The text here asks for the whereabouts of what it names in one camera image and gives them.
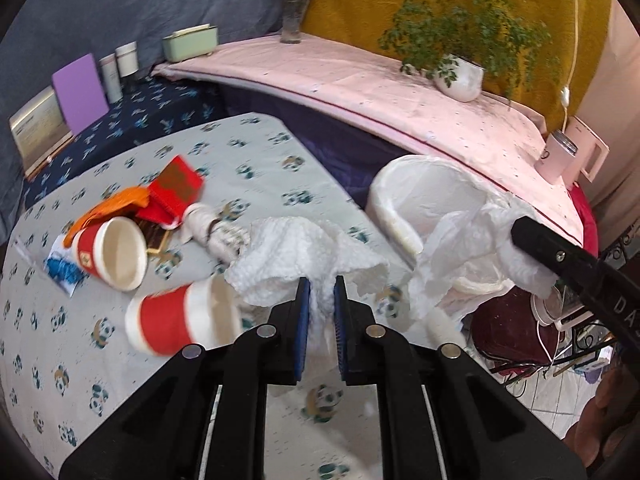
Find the book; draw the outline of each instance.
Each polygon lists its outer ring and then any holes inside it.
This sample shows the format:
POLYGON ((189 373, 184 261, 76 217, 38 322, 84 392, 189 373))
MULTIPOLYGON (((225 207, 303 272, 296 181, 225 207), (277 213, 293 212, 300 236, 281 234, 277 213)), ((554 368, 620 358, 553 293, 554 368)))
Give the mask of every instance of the book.
POLYGON ((94 56, 87 54, 51 76, 71 133, 76 136, 109 111, 94 56))
POLYGON ((51 86, 12 115, 9 127, 28 180, 33 180, 46 163, 73 139, 51 86))

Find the white jar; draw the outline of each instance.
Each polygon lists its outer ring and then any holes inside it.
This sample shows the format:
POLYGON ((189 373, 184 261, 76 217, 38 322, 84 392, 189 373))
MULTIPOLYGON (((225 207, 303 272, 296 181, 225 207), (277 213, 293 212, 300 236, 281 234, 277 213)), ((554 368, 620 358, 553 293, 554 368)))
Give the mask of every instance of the white jar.
POLYGON ((533 167, 549 184, 557 184, 577 152, 574 142, 561 130, 556 130, 547 137, 545 149, 533 167))
POLYGON ((436 76, 433 82, 444 95, 456 101, 463 103, 473 101, 482 93, 484 68, 459 57, 452 59, 458 64, 451 65, 451 69, 456 73, 456 80, 451 82, 451 86, 447 86, 443 78, 436 76))
POLYGON ((100 60, 100 68, 102 69, 104 88, 107 91, 107 99, 111 104, 117 103, 122 99, 122 89, 120 88, 115 54, 103 57, 100 60))
POLYGON ((120 77, 126 77, 138 71, 138 45, 135 41, 116 49, 120 77))

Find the white cord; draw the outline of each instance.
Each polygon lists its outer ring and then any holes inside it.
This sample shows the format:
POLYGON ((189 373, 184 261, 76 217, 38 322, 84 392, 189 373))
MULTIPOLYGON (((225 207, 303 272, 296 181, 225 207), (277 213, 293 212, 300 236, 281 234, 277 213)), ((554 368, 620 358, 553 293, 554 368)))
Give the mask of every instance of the white cord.
MULTIPOLYGON (((575 72, 575 65, 578 61, 578 40, 579 40, 579 26, 578 26, 578 19, 580 18, 580 16, 578 15, 578 0, 574 0, 574 58, 572 59, 571 62, 571 70, 569 70, 569 79, 566 82, 566 90, 568 93, 569 90, 569 86, 571 85, 571 81, 574 78, 574 72, 575 72)), ((564 122, 562 123, 562 132, 564 133, 564 131, 566 130, 566 124, 569 118, 569 103, 568 103, 568 96, 567 96, 567 102, 566 105, 563 104, 562 108, 564 108, 564 122)))
POLYGON ((542 338, 540 337, 540 322, 539 321, 536 324, 536 332, 538 332, 538 341, 540 341, 540 346, 542 346, 542 349, 545 351, 546 356, 549 358, 549 362, 553 361, 553 359, 551 358, 551 354, 549 353, 549 350, 546 349, 546 346, 542 342, 542 338))
MULTIPOLYGON (((566 285, 564 286, 564 288, 562 289, 562 299, 560 301, 560 312, 562 312, 562 309, 564 308, 564 295, 566 293, 566 285)), ((538 341, 540 341, 540 346, 542 346, 542 349, 545 351, 546 356, 549 358, 549 367, 551 368, 554 365, 554 362, 556 361, 556 359, 558 359, 562 354, 564 354, 569 347, 565 348, 562 351, 558 351, 558 347, 560 346, 560 332, 558 331, 558 341, 556 342, 556 350, 554 351, 554 356, 551 357, 551 354, 549 353, 549 351, 546 349, 545 344, 542 342, 542 337, 540 336, 540 322, 537 321, 536 322, 536 332, 538 332, 538 341)))

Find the logo on cup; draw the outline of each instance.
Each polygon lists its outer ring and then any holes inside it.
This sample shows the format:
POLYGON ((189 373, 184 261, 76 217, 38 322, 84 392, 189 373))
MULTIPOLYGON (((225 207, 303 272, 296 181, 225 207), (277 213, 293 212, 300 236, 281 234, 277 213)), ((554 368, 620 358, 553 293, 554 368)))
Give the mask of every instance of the logo on cup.
POLYGON ((94 266, 93 261, 91 260, 91 254, 87 253, 87 252, 81 252, 80 253, 80 264, 83 267, 87 267, 89 269, 92 269, 94 266))

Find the red envelope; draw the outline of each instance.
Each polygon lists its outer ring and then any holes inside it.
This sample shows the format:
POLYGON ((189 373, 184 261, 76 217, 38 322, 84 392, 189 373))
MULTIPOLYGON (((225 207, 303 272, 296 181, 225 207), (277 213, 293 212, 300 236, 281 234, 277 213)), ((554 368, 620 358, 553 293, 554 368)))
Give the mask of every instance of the red envelope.
POLYGON ((204 179, 177 155, 149 184, 149 206, 136 216, 159 224, 180 224, 185 209, 198 199, 203 183, 204 179))
POLYGON ((139 209, 136 216, 143 220, 149 220, 154 224, 166 226, 173 225, 176 220, 180 221, 180 219, 176 219, 171 213, 162 207, 158 200, 152 196, 149 197, 149 205, 144 209, 139 209))

